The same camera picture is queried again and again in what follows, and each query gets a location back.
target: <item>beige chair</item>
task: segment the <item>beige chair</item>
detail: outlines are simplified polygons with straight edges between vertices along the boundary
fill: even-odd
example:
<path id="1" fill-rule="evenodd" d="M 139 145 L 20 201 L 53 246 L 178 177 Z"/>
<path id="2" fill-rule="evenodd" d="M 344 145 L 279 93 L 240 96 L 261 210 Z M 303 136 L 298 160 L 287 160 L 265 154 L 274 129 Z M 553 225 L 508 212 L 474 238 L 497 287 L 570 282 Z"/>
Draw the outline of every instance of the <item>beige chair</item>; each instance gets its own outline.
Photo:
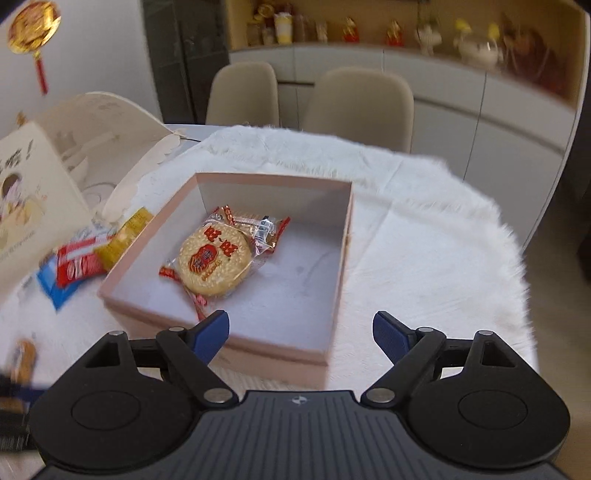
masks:
<path id="1" fill-rule="evenodd" d="M 345 67 L 316 83 L 302 130 L 409 152 L 413 121 L 414 98 L 406 80 Z"/>
<path id="2" fill-rule="evenodd" d="M 245 61 L 222 68 L 213 79 L 205 123 L 278 127 L 277 78 L 271 65 Z"/>

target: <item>floor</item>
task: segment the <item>floor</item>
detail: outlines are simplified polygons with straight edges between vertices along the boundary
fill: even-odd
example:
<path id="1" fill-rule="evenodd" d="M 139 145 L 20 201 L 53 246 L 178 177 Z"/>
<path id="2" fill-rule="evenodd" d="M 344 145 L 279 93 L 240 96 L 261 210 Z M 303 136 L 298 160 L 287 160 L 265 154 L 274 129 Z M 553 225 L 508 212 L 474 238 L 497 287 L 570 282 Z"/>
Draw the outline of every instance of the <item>floor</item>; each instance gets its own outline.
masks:
<path id="1" fill-rule="evenodd" d="M 591 283 L 576 258 L 589 228 L 558 191 L 525 251 L 540 371 L 566 402 L 571 429 L 556 464 L 591 480 Z"/>

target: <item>table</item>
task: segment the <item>table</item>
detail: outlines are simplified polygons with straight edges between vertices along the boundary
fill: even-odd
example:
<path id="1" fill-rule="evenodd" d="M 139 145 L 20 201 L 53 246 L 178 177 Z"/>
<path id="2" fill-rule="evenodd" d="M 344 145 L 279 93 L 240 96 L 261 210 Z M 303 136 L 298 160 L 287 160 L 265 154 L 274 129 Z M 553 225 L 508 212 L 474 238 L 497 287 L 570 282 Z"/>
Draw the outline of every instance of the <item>table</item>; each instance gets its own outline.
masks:
<path id="1" fill-rule="evenodd" d="M 453 177 L 442 162 L 280 129 L 183 127 L 187 137 L 204 142 L 185 141 L 190 145 L 181 150 L 188 150 L 175 152 L 176 158 L 147 174 L 130 212 L 145 205 L 155 213 L 195 171 L 353 180 L 351 242 L 328 388 L 359 395 L 391 366 L 371 337 L 378 310 L 389 310 L 412 328 L 429 325 L 449 337 L 495 330 L 537 367 L 515 240 L 500 223 L 494 202 Z M 122 326 L 96 297 L 100 282 L 85 283 L 58 313 L 36 281 L 25 284 L 0 310 L 0 351 L 8 352 L 20 336 L 34 338 L 39 358 L 34 380 L 43 384 L 56 380 L 110 330 L 124 328 L 131 338 L 156 333 L 133 320 Z M 235 373 L 216 361 L 213 369 L 239 393 L 296 388 Z M 14 475 L 0 464 L 0 477 L 24 478 L 38 461 Z"/>

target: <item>dark refrigerator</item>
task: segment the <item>dark refrigerator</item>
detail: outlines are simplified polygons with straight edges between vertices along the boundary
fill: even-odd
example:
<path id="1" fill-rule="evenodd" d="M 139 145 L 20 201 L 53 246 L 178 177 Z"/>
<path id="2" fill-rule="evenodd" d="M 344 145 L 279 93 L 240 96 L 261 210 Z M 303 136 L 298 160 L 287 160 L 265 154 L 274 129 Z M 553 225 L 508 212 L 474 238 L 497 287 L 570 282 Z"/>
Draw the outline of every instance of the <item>dark refrigerator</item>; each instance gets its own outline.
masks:
<path id="1" fill-rule="evenodd" d="M 142 0 L 164 123 L 204 124 L 215 74 L 229 63 L 222 0 Z"/>

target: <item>red tassel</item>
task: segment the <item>red tassel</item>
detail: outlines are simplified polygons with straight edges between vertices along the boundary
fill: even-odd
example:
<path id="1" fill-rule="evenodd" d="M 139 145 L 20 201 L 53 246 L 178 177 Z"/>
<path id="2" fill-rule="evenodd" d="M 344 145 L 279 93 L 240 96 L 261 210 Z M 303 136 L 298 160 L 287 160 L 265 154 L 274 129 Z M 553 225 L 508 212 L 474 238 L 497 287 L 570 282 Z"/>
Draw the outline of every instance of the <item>red tassel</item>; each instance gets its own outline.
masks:
<path id="1" fill-rule="evenodd" d="M 47 80 L 45 79 L 45 69 L 43 68 L 43 61 L 41 59 L 41 53 L 36 51 L 33 54 L 35 59 L 35 67 L 37 68 L 37 78 L 39 79 L 39 86 L 41 87 L 41 93 L 47 95 L 49 88 L 47 87 Z"/>

